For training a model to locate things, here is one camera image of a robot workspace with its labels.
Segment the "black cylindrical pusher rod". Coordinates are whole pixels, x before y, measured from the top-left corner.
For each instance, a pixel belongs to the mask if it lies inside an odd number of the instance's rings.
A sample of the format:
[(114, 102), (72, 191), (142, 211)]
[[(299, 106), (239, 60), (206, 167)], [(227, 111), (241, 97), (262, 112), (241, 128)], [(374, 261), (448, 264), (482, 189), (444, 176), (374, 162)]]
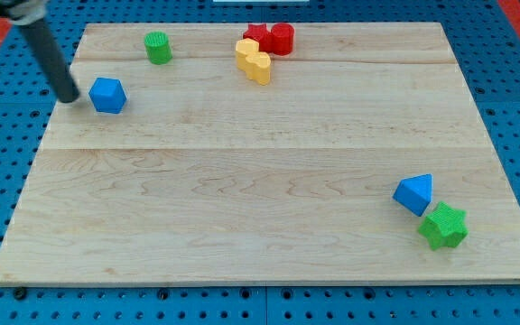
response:
[(70, 74), (70, 67), (60, 46), (55, 41), (49, 25), (41, 18), (26, 25), (20, 25), (19, 31), (26, 40), (49, 81), (51, 89), (61, 103), (71, 103), (80, 96), (78, 86)]

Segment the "grey robot end mount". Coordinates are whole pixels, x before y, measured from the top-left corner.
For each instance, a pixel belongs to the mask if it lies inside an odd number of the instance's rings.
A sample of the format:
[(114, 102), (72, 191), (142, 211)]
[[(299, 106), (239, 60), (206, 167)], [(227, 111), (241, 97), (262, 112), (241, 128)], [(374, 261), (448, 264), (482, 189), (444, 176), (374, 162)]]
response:
[(0, 18), (14, 25), (28, 25), (45, 17), (48, 0), (0, 0)]

